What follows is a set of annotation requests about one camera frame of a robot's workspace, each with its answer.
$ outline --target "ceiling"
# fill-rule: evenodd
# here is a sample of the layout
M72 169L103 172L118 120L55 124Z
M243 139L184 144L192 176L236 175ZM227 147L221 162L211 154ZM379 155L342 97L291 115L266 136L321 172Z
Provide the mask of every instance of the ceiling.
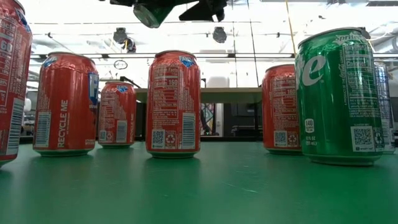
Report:
M286 5L281 0L235 0L225 8L225 20L212 22L180 22L178 16L194 5L177 6L158 29L142 25L131 7L112 6L98 0L19 0L25 7L34 40L30 79L37 78L42 60L37 55L54 51L79 54L124 53L113 42L117 27L125 27L134 39L137 53L149 58L124 59L128 68L117 70L118 58L97 58L101 78L127 76L140 86L147 85L147 70L154 53L178 49L193 53L260 54L293 53ZM294 1L289 3L295 46L306 37L337 27L365 27L371 34L376 52L398 53L398 7L368 7L367 1L349 4L327 4L326 1ZM212 38L216 26L224 27L226 42ZM253 58L200 58L204 77L222 75L230 78L231 86L256 86L271 66L292 62L289 59L254 60Z

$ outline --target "robotic arm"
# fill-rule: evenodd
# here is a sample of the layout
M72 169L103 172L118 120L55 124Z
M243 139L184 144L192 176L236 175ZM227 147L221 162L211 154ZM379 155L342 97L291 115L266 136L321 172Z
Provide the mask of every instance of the robotic arm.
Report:
M134 6L134 14L145 26L158 28L175 6L195 1L197 0L110 0L110 3ZM221 22L225 17L226 2L227 0L199 0L199 3L181 14L179 19L181 21L213 21L213 16L216 15L218 22Z

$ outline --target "table surface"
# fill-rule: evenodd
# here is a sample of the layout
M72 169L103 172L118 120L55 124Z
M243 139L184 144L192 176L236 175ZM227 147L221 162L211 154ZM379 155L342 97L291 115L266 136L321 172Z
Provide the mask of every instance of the table surface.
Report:
M147 101L147 89L137 88L137 100ZM259 87L248 88L201 88L202 103L258 103L262 100L262 90Z
M203 142L194 159L145 144L45 158L22 145L0 169L0 223L398 223L398 155L374 167L275 156L259 142Z

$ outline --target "desk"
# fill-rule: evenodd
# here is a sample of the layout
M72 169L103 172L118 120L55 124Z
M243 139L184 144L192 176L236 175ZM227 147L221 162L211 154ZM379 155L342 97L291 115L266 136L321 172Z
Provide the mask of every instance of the desk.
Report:
M44 158L22 145L0 169L0 223L398 223L398 155L337 167L259 142L203 142L180 160L133 148Z
M147 101L148 89L136 88L137 100ZM202 88L202 103L258 103L262 99L261 88Z

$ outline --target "recycle symbol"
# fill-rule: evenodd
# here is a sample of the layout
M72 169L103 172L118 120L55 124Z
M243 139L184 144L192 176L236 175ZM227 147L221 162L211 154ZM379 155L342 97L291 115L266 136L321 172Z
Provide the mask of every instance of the recycle symbol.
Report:
M289 136L289 142L296 142L296 141L297 141L296 135L291 134L291 135Z
M376 133L376 144L381 144L381 134Z
M173 134L169 134L169 135L166 137L166 142L167 142L167 143L174 143L174 142L175 142L175 137L174 137L174 135L173 135Z

